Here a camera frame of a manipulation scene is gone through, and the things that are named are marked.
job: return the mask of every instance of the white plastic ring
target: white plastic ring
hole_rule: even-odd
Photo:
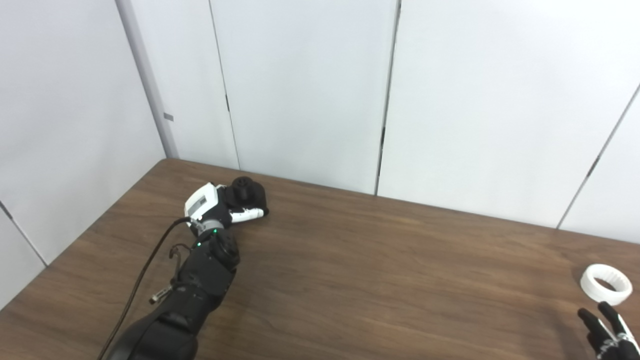
[[[609,283],[615,291],[598,284],[596,279]],[[589,265],[582,274],[580,286],[588,297],[597,302],[606,301],[612,306],[622,303],[633,291],[631,281],[625,274],[605,264]]]

